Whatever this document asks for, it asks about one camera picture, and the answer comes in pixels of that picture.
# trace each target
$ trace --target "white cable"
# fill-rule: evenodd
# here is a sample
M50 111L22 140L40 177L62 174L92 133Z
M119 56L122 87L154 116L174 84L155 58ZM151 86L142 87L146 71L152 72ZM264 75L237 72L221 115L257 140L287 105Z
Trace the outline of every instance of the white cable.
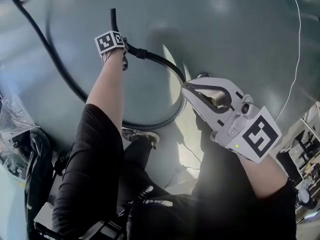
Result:
M299 9L299 5L298 5L298 2L297 0L294 0L295 1L295 4L296 4L296 7L298 9L298 17L299 17L299 34L298 34L298 40L299 40L299 43L298 43L298 60L296 62L296 66L295 66L295 75L294 75L294 80L291 84L291 87L290 87L290 91L289 91L289 95L288 97L286 98L286 101L284 103L284 106L283 108L281 109L281 111L279 112L279 114L277 115L277 117L275 118L275 121L277 122L279 116L282 114L282 112L285 110L286 108L286 105L289 101L289 98L290 98L290 95L291 95L291 91L292 91L292 87L294 86L295 84L295 81L297 80L297 72L298 72L298 65L299 65L299 61L300 61L300 33L301 33L301 18L300 18L300 9Z
M315 104L316 108L318 109L318 114L319 114L319 118L320 118L320 107L318 105L318 103Z

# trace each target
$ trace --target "black pants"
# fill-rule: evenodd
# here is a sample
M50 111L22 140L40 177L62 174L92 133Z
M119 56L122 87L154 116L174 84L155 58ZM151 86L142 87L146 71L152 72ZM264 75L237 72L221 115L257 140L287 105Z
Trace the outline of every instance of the black pants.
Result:
M210 140L212 130L199 116L196 123L201 131L203 158L192 196L226 209L250 204L256 197L238 157ZM153 191L148 198L169 195L145 171L151 149L149 139L142 135L134 136L132 143L125 149L124 165L119 176L117 213L150 185Z
M125 204L136 199L148 186L153 186L148 198L169 195L156 185L145 171L151 149L152 144L146 136L136 135L124 150L124 164L119 175L117 213L120 213Z

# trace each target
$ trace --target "forearm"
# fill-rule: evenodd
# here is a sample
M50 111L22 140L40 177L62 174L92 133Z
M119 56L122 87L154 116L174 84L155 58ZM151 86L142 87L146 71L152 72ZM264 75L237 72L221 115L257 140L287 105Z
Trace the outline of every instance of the forearm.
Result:
M123 56L122 49L113 50L86 101L100 108L119 132L123 119Z
M277 162L268 154L260 163L239 156L241 164L258 198L266 198L281 189L288 177Z

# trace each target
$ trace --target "shoe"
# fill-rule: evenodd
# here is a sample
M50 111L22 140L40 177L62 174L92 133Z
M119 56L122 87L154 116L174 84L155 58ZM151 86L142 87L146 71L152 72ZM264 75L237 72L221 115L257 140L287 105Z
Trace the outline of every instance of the shoe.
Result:
M132 142L132 138L135 135L142 135L142 136L146 136L152 144L152 147L154 149L156 149L156 144L160 141L160 137L158 134L156 134L155 132L151 132L151 131L141 131L141 130L132 130L129 128L125 128L122 127L121 129L121 136L126 139L129 142Z

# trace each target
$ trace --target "black cable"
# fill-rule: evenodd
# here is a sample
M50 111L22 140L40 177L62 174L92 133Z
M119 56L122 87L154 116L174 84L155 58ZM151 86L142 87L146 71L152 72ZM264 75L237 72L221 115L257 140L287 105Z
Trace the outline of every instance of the black cable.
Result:
M66 69L62 65L60 59L56 55L55 51L52 49L52 47L50 46L50 44L46 40L44 34L41 32L37 23L34 21L34 19L31 17L31 15L27 12L27 10L21 5L19 0L12 0L12 2L32 25L36 34L40 38L45 50L49 54L56 70L59 72L60 76L63 78L65 83L74 92L74 94L79 97L80 100L82 100L83 102L86 102L87 98L88 98L87 94L84 93L84 91L80 89L80 87L77 85L77 83L71 78L70 74L66 71Z
M45 36L41 32L40 28L34 21L34 19L31 17L31 15L27 12L27 10L21 5L19 0L12 0L14 5L18 8L18 10L26 17L26 19L29 21L33 29L35 30L36 34L40 38L45 50L49 54L56 70L59 72L60 76L62 79L65 81L67 86L73 91L75 95L78 96L80 100L82 100L84 103L87 101L88 95L79 87L79 85L71 78L70 74L66 71L64 68L61 60L59 59L58 55L54 51L54 49L50 46L48 41L46 40ZM110 11L111 15L111 26L112 29L115 31L119 31L117 27L117 16L116 16L116 9L111 9ZM186 81L184 75L181 73L181 71L170 61L166 60L165 58L162 58L161 56L158 56L154 53L148 52L147 50L143 49L137 49L133 47L132 45L128 44L128 52L137 58L140 59L149 59L154 62L157 62L169 70L171 70L175 76L178 78L180 84L184 83ZM122 126L134 130L151 130L151 129L156 129L160 128L162 126L165 126L173 121L175 121L184 111L186 105L187 105L187 100L183 96L182 92L180 92L180 97L182 97L182 102L180 105L180 108L172 115L169 119L161 122L161 123L156 123L156 124L148 124L148 125L141 125L141 124L135 124L131 123L128 121L122 121Z
M186 145L186 143L182 143L182 145L184 145L184 147L187 149L187 150L189 150L193 155L194 155L194 157L200 162L200 164L201 164L201 160L196 156L196 154L190 149L190 148L188 148L187 147L187 145Z
M116 9L114 9L114 8L110 9L110 19L111 19L112 30L119 32L119 29L117 26ZM152 52L149 52L145 49L135 48L134 46L132 46L129 43L127 43L127 46L128 46L128 53L129 54L136 56L139 59L143 59L143 60L148 59L148 60L154 61L154 62L166 67L167 69L169 69L176 76L180 85L182 85L186 81L185 76L176 67L176 65L174 65L173 63L171 63L167 59L165 59L157 54L154 54ZM161 123L151 124L151 125L140 125L140 124L133 124L133 123L123 121L122 126L124 126L126 128L130 128L130 129L134 129L134 130L144 130L145 131L145 130L152 130L152 129L160 128L160 127L163 127L163 126L175 121L183 113L183 111L185 110L186 105L187 105L187 99L184 97L182 91L180 91L179 97L181 98L181 104L180 104L178 110L167 120L165 120Z

